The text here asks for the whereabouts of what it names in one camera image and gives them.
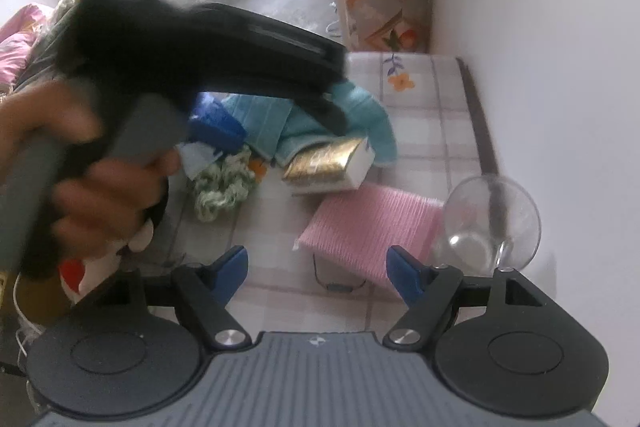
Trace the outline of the person's left hand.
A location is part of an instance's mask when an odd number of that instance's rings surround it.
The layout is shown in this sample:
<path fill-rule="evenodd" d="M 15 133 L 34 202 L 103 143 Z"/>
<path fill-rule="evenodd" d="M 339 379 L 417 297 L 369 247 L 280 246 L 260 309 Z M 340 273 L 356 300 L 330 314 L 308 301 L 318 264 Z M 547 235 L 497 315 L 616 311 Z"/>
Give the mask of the person's left hand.
<path fill-rule="evenodd" d="M 1 104 L 1 176 L 12 169 L 18 149 L 32 132 L 49 131 L 72 144 L 98 139 L 102 128 L 88 104 L 66 84 L 51 80 L 12 94 Z M 99 258 L 142 227 L 142 213 L 160 201 L 163 179 L 180 168 L 176 150 L 141 167 L 117 159 L 93 164 L 78 179 L 53 189 L 62 218 L 52 233 L 66 258 Z"/>

